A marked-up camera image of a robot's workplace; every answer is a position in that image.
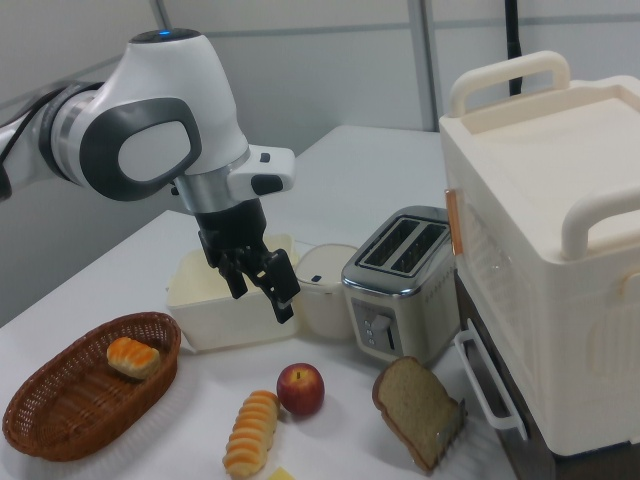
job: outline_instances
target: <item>bread toy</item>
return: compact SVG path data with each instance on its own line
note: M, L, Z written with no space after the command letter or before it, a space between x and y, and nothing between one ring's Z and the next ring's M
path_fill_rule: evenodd
M120 337L107 348L109 365L129 377L144 380L160 366L160 353L129 337Z
M234 478L257 473L267 462L278 423L280 402L267 390L257 390L244 401L222 459L226 472Z
M413 460L430 473L464 422L458 405L430 370L414 357L392 362L376 379L373 403Z

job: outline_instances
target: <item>white table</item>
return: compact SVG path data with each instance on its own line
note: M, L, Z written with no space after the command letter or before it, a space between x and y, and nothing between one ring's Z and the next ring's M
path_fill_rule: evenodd
M301 252L323 243L360 245L404 206L443 206L444 186L437 134L340 127L299 157L292 191L264 199L268 232L292 234ZM195 220L165 212L0 328L1 412L36 369L88 330L127 313L168 312L168 279L195 248ZM322 372L325 404L303 421L283 415L255 479L278 466L298 480L424 478L373 406L371 387L384 364L353 342L309 336L198 355L183 348L171 388L112 444L79 461L50 463L2 438L0 478L229 478L221 458L242 401L255 389L275 391L282 368L299 361ZM515 478L453 348L434 372L453 398L466 399L469 416L432 478Z

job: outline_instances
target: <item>red apple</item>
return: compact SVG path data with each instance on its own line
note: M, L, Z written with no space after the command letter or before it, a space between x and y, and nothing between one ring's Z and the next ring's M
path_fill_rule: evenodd
M278 399L294 415L311 415L324 401L324 380L317 368L294 363L280 373L276 385Z

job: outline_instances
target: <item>toaster lever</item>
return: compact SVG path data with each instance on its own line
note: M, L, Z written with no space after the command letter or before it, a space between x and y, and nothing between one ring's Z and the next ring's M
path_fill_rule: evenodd
M375 332L384 332L391 326L391 319L384 315L376 315L376 318L371 322L371 330Z

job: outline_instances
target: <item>silver toaster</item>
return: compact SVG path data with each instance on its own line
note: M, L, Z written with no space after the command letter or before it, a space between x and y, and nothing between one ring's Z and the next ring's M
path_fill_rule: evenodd
M389 218L342 270L358 346L391 361L437 357L458 331L447 211L412 206Z

